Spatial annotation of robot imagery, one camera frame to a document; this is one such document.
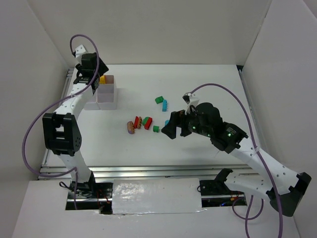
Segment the small green lego brick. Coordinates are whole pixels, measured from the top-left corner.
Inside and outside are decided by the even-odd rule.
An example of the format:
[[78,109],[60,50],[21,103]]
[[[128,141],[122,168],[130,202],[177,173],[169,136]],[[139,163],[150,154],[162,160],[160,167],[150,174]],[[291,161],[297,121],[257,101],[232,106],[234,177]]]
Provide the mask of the small green lego brick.
[[153,126],[153,132],[158,133],[159,132],[159,126],[154,125]]

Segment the yellow studded lego brick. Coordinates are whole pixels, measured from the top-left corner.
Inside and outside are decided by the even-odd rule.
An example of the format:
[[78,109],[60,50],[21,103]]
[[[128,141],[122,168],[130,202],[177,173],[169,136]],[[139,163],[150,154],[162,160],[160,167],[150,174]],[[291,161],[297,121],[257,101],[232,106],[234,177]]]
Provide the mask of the yellow studded lego brick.
[[100,81],[100,84],[106,84],[106,76],[105,75],[102,75],[99,79]]

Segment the green red rounded lego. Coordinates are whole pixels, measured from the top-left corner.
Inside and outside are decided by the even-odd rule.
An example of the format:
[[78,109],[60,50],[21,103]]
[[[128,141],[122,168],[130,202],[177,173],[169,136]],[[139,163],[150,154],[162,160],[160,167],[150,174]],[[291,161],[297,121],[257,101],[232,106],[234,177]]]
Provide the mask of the green red rounded lego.
[[153,122],[153,119],[151,117],[145,117],[142,121],[142,125],[146,130],[149,130],[151,124]]

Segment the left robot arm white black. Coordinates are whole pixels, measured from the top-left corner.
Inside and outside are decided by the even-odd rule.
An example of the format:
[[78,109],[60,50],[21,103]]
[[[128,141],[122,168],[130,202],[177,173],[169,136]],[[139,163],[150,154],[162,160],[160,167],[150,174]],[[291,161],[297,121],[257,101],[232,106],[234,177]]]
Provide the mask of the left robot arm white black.
[[79,63],[76,65],[76,79],[69,98],[53,113],[45,113],[42,118],[45,146],[71,171],[72,191],[95,195],[94,174],[85,164],[80,152],[82,136],[77,119],[86,103],[96,93],[100,77],[108,71],[108,67],[98,58],[97,53],[89,53],[83,45],[75,49],[75,58]]

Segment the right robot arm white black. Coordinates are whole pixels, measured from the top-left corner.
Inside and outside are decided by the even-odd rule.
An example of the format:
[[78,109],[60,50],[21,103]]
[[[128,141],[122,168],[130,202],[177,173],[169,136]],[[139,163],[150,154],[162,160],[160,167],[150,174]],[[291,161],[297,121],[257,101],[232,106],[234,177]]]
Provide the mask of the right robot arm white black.
[[312,178],[307,173],[297,173],[278,162],[260,147],[256,147],[247,133],[238,126],[222,120],[219,110],[211,103],[200,103],[192,95],[184,96],[187,108],[171,112],[167,125],[161,130],[170,139],[176,131],[186,137],[192,133],[205,136],[219,151],[223,151],[251,167],[261,178],[250,180],[231,169],[223,169],[216,181],[232,191],[241,191],[268,200],[282,214],[292,217],[302,200]]

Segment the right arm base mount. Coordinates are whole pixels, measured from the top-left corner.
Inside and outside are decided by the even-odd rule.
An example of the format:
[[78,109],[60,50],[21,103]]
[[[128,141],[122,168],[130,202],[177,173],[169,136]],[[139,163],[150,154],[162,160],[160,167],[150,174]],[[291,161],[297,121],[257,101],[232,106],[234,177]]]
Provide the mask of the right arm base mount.
[[203,208],[246,206],[245,194],[240,191],[232,191],[223,187],[215,180],[200,180],[197,191],[201,194]]

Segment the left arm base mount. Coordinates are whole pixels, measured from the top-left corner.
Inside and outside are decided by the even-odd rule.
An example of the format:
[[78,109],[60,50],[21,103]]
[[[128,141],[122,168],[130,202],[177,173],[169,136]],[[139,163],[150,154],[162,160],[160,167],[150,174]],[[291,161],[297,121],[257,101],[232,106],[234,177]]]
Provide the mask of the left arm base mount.
[[[69,188],[62,182],[59,185],[63,188]],[[111,215],[112,211],[112,182],[102,182],[96,184],[96,191],[82,191],[77,189],[74,193],[74,186],[68,189],[65,209],[71,210],[97,210],[100,214]]]

